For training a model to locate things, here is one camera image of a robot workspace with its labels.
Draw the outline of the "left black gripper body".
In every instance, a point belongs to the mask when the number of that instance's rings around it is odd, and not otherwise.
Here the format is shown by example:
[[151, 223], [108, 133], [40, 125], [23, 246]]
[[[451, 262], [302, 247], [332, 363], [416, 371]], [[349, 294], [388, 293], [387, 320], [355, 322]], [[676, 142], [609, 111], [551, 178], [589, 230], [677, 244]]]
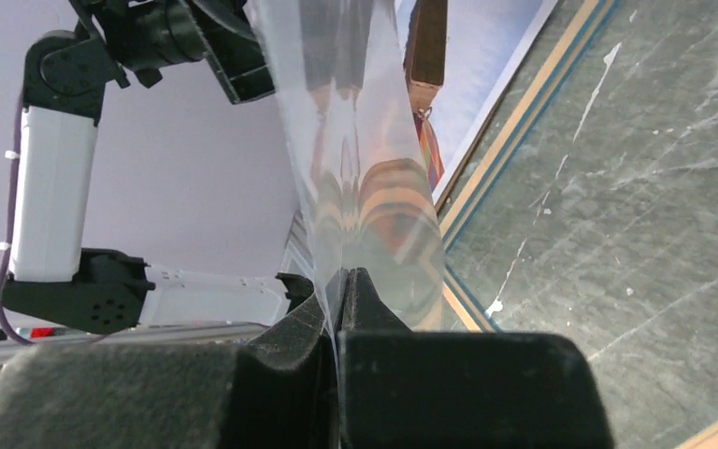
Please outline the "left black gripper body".
[[236, 2], [175, 1], [173, 50], [174, 65], [206, 61], [234, 105], [275, 92], [256, 36]]

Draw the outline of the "blue wooden picture frame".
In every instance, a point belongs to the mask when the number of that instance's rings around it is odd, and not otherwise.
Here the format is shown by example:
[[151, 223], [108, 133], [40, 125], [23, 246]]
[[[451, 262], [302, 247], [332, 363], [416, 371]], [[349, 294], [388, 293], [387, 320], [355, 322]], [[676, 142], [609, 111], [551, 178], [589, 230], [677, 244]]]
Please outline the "blue wooden picture frame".
[[453, 330], [573, 340], [620, 448], [718, 448], [718, 1], [563, 1], [444, 214]]

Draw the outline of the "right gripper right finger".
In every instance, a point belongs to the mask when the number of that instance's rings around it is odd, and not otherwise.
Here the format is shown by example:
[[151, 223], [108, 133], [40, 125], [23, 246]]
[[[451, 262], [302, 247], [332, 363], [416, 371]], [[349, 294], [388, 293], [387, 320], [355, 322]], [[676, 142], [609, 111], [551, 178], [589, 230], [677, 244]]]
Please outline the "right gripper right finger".
[[594, 374], [552, 333], [409, 329], [362, 268], [337, 332], [345, 448], [611, 448]]

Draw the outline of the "clear plastic sheet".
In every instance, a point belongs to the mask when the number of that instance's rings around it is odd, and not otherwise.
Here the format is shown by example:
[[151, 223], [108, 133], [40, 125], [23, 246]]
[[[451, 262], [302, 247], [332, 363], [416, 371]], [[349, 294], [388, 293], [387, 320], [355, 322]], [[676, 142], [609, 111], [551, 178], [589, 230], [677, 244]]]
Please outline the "clear plastic sheet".
[[367, 271], [408, 327], [444, 328], [444, 246], [391, 1], [251, 1], [279, 105], [312, 280], [336, 320]]

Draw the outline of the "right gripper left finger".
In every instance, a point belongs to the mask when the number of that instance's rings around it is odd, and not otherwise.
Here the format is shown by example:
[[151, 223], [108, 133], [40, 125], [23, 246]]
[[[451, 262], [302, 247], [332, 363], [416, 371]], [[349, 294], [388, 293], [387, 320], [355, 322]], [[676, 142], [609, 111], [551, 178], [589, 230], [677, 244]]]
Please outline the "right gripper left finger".
[[0, 369], [0, 448], [334, 448], [310, 298], [237, 344], [39, 346]]

